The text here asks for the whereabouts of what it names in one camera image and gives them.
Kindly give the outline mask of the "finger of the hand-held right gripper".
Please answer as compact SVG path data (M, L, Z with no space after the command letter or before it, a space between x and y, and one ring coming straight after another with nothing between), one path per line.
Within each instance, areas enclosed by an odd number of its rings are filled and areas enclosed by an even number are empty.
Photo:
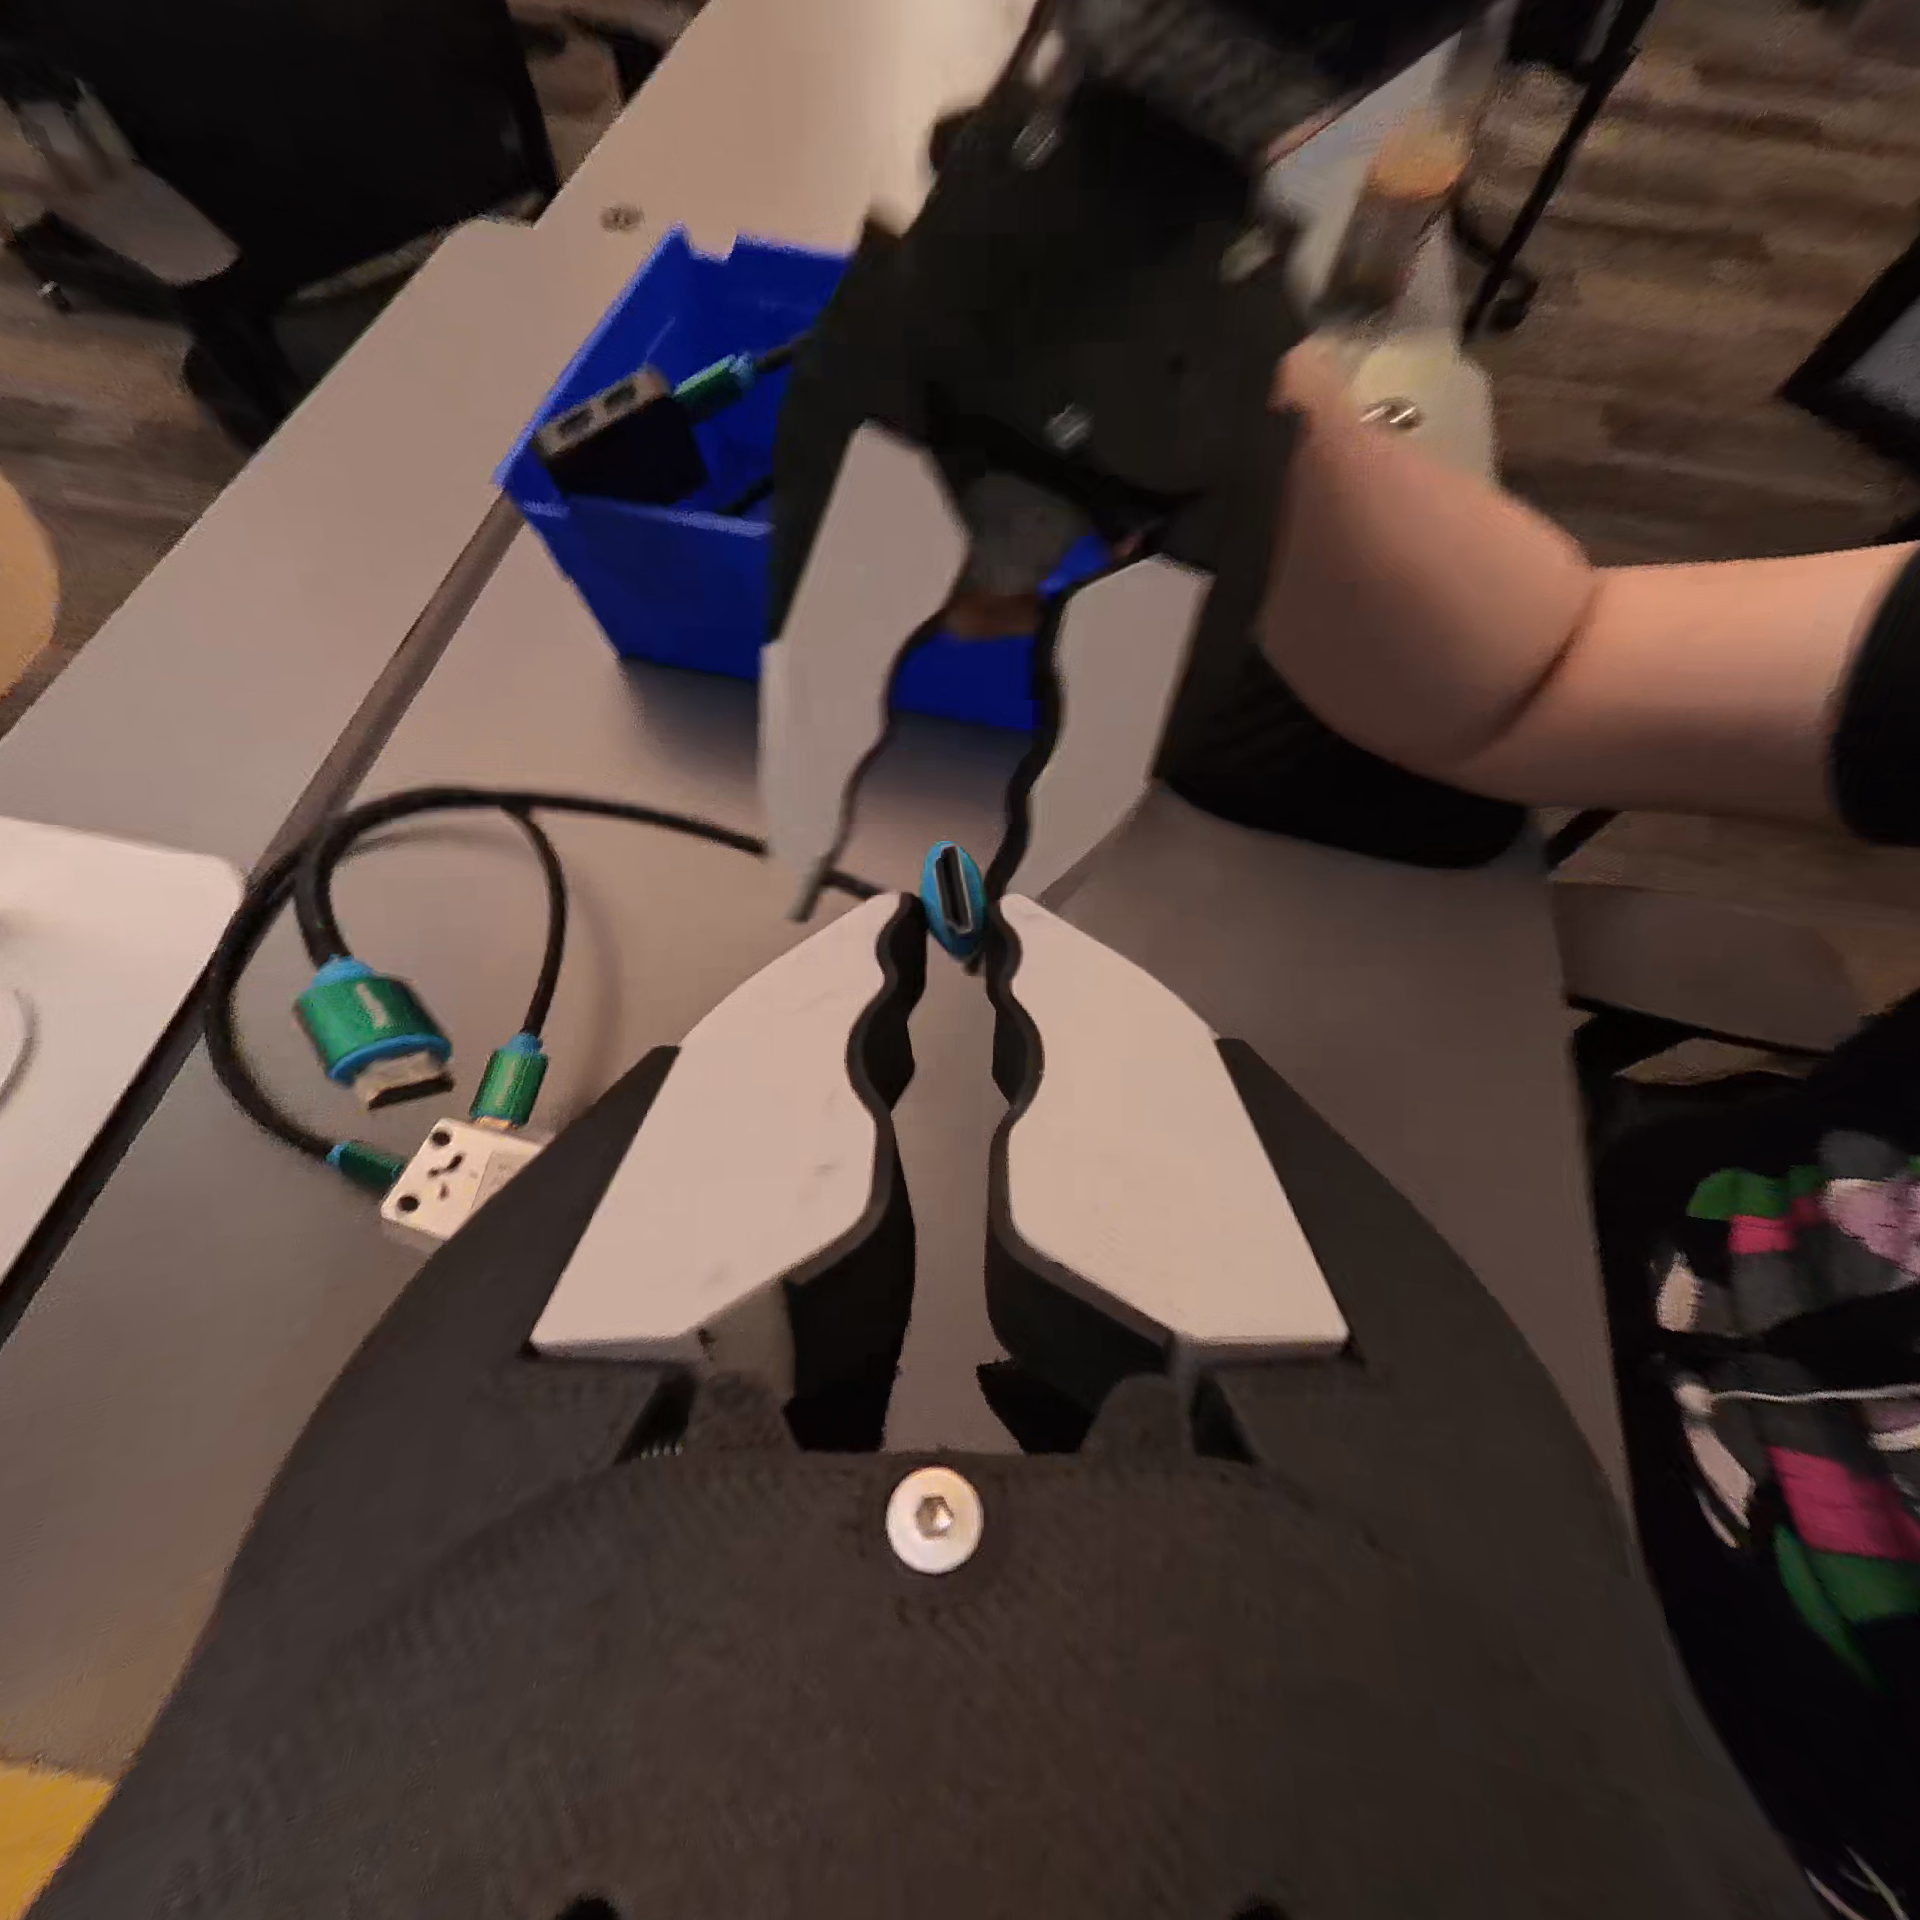
M769 857L808 921L884 742L899 663L946 607L967 523L942 466L881 424L846 445L781 633L762 652L759 793Z
M1039 729L1004 797L996 899L1048 899L1148 793L1213 570L1139 557L1071 586L1039 642Z

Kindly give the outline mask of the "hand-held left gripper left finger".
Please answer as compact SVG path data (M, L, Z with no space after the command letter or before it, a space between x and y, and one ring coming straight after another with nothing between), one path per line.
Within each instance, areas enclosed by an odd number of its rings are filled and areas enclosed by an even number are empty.
M810 1360L828 1279L893 1205L920 900L881 891L680 1045L535 1318L544 1357Z

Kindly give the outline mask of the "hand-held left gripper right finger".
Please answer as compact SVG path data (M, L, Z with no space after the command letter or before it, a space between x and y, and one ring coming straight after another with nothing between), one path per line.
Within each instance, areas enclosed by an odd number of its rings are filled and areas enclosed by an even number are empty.
M1021 1368L1325 1357L1349 1322L1213 1026L1039 900L991 921L985 1305Z

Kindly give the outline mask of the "blue plastic bin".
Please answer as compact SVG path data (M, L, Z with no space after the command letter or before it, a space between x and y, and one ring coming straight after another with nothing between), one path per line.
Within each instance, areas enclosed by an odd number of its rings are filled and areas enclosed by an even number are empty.
M729 357L781 348L810 326L846 275L846 251L739 236L698 251L668 229L572 352L498 466L499 491L576 585L613 652L759 679L771 638L771 479L787 372L695 424L709 479L672 505L568 492L535 434L639 368L668 385Z

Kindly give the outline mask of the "silver HDMI splitter with cable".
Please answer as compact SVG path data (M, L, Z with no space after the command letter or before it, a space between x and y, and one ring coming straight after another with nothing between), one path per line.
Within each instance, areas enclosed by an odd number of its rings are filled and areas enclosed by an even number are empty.
M380 1201L383 1232L417 1249L443 1246L544 1144L542 1130L438 1120Z

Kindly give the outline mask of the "black HDMI adapter box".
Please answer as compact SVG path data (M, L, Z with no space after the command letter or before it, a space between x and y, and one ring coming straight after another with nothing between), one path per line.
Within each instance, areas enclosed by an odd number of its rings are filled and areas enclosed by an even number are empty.
M565 497L675 505L709 485L691 416L654 366L556 416L532 450Z

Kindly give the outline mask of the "yellow plastic bin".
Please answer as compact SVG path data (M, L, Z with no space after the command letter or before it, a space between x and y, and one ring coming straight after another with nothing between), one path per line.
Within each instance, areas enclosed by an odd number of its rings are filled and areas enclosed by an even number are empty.
M4 1917L25 1917L110 1794L88 1773L4 1764Z

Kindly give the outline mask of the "person's right forearm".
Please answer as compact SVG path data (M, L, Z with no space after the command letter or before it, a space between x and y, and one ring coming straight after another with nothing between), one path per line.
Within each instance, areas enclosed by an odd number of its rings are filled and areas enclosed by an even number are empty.
M1523 807L1840 823L1842 690L1911 541L1604 569L1364 422L1318 342L1274 405L1300 434L1259 647L1341 742Z

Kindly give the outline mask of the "black office chair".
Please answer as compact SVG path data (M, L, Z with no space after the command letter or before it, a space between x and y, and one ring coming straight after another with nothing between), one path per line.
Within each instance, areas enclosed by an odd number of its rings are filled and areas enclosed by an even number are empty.
M4 4L4 56L76 83L233 243L174 308L244 450L320 383L282 340L307 291L563 185L507 4Z

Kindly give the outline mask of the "framed square-marker sign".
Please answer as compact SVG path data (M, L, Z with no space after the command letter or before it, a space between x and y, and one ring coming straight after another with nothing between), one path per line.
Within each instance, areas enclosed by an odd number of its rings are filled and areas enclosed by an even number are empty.
M1918 243L1785 375L1780 399L1918 475Z

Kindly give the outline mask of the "white rounded base plate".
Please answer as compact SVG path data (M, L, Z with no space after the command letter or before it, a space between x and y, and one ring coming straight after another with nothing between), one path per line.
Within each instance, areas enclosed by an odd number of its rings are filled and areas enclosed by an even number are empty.
M4 818L4 1268L186 1004L244 878L215 856Z

